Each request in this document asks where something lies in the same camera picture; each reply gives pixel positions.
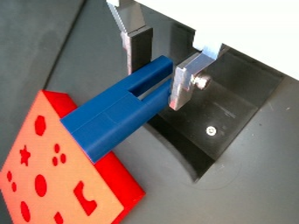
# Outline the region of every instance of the bolt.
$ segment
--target bolt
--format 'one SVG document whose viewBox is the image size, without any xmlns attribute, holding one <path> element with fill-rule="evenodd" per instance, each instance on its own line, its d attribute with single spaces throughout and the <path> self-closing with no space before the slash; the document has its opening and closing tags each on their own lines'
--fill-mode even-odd
<svg viewBox="0 0 299 224">
<path fill-rule="evenodd" d="M 207 74 L 200 74 L 192 79 L 192 84 L 196 85 L 200 90 L 204 90 L 211 84 L 211 77 Z"/>
<path fill-rule="evenodd" d="M 214 137 L 214 136 L 216 135 L 216 133 L 218 133 L 218 130 L 216 130 L 215 127 L 212 127 L 212 126 L 210 126 L 210 127 L 206 129 L 206 131 L 207 131 L 207 134 L 208 134 L 211 137 Z"/>
</svg>

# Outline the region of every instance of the blue block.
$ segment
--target blue block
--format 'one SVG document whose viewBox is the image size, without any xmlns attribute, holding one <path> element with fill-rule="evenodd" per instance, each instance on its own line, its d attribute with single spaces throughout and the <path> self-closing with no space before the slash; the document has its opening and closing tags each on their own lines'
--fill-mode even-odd
<svg viewBox="0 0 299 224">
<path fill-rule="evenodd" d="M 60 119 L 94 163 L 167 106 L 170 79 L 143 100 L 138 97 L 172 71 L 172 61 L 159 57 Z"/>
</svg>

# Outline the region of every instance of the dark gray surface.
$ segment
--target dark gray surface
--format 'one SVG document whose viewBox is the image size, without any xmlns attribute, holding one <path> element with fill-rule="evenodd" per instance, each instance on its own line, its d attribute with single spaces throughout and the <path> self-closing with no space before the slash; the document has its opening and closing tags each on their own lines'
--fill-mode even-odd
<svg viewBox="0 0 299 224">
<path fill-rule="evenodd" d="M 0 166 L 83 0 L 0 1 Z M 3 196 L 0 222 L 10 223 Z"/>
<path fill-rule="evenodd" d="M 150 10 L 144 17 L 152 27 L 159 23 L 154 55 L 178 55 L 175 47 L 182 45 L 187 50 L 179 52 L 179 60 L 190 53 L 191 43 L 184 36 L 171 36 L 183 35 L 176 28 L 192 31 Z M 158 41 L 164 32 L 168 35 Z M 126 74 L 127 58 L 108 7 L 104 1 L 88 1 L 48 89 L 68 92 L 82 104 Z M 286 78 L 198 183 L 192 183 L 172 145 L 151 126 L 140 128 L 115 149 L 147 192 L 123 223 L 297 223 L 298 94 L 298 81 Z M 14 104 L 23 99 L 14 99 Z"/>
</svg>

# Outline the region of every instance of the white panel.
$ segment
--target white panel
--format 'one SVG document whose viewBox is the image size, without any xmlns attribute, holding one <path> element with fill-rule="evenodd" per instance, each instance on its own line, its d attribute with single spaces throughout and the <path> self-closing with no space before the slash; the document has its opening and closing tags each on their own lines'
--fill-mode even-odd
<svg viewBox="0 0 299 224">
<path fill-rule="evenodd" d="M 299 3 L 136 0 L 299 80 Z"/>
</svg>

